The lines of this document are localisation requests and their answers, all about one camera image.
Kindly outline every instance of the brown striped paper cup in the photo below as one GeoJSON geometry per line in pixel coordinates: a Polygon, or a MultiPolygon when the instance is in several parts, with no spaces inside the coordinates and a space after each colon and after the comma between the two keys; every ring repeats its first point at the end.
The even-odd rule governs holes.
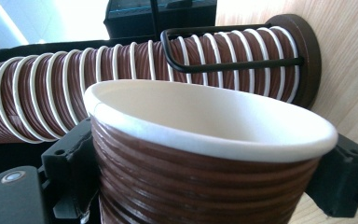
{"type": "Polygon", "coordinates": [[[241,91],[118,80],[84,99],[103,223],[287,223],[337,143],[309,110],[241,91]]]}

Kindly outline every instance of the paper cup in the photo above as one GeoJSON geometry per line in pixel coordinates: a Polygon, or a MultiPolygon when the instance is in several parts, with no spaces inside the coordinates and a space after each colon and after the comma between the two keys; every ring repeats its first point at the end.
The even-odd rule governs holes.
{"type": "Polygon", "coordinates": [[[105,223],[287,223],[337,143],[309,110],[241,91],[120,80],[84,100],[105,223]]]}

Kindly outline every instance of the wood grain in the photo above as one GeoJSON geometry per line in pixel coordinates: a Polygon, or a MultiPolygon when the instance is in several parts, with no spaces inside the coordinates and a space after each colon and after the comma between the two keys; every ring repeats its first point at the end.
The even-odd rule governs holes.
{"type": "MultiPolygon", "coordinates": [[[[216,25],[258,24],[293,13],[317,35],[322,53],[322,83],[312,111],[358,143],[358,0],[220,0],[216,25]]],[[[358,223],[327,217],[304,195],[291,223],[358,223]]]]}

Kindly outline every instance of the wooden surface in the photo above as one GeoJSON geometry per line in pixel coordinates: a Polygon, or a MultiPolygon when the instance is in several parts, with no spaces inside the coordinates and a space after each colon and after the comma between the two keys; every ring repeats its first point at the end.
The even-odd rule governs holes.
{"type": "MultiPolygon", "coordinates": [[[[322,83],[312,111],[358,143],[358,0],[219,0],[216,25],[257,24],[279,14],[304,18],[322,53],[322,83]]],[[[358,223],[324,215],[304,195],[291,223],[358,223]]]]}

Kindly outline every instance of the white cup rim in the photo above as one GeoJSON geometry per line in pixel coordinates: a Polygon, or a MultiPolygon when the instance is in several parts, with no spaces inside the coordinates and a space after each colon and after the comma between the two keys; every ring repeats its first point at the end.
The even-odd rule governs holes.
{"type": "Polygon", "coordinates": [[[84,101],[86,109],[94,118],[122,131],[123,133],[127,133],[133,137],[160,144],[165,147],[173,147],[183,151],[194,152],[197,154],[222,159],[262,162],[304,161],[321,157],[323,154],[333,149],[337,143],[336,128],[322,117],[296,105],[289,105],[287,103],[280,102],[268,97],[242,91],[231,91],[215,87],[206,87],[201,85],[168,81],[115,80],[100,82],[90,86],[86,90],[84,101]],[[106,102],[107,95],[109,95],[109,98],[115,98],[115,95],[120,95],[120,92],[126,92],[125,95],[129,95],[127,102],[131,101],[131,104],[133,105],[146,105],[142,102],[135,102],[136,99],[131,98],[131,94],[134,92],[144,90],[149,92],[164,92],[166,90],[180,92],[199,92],[200,95],[203,94],[202,92],[206,92],[207,94],[216,96],[232,95],[235,99],[240,99],[239,102],[241,102],[243,99],[244,102],[250,102],[249,104],[252,105],[256,103],[256,109],[258,109],[260,106],[266,106],[263,107],[264,109],[262,111],[266,112],[267,110],[265,108],[271,109],[272,111],[267,112],[272,117],[274,116],[274,110],[284,111],[288,114],[282,115],[283,119],[295,120],[288,121],[291,122],[291,125],[297,125],[299,122],[304,123],[304,127],[298,126],[301,127],[299,131],[305,132],[304,134],[300,134],[298,138],[304,138],[304,141],[295,140],[294,143],[285,142],[285,138],[279,139],[280,135],[277,134],[274,135],[274,138],[278,139],[276,142],[273,140],[272,142],[265,143],[230,139],[203,133],[194,133],[191,131],[177,129],[175,127],[167,127],[165,125],[159,124],[158,122],[142,119],[140,116],[133,116],[127,113],[125,111],[126,109],[119,108],[120,106],[112,105],[111,103],[106,102]]]}

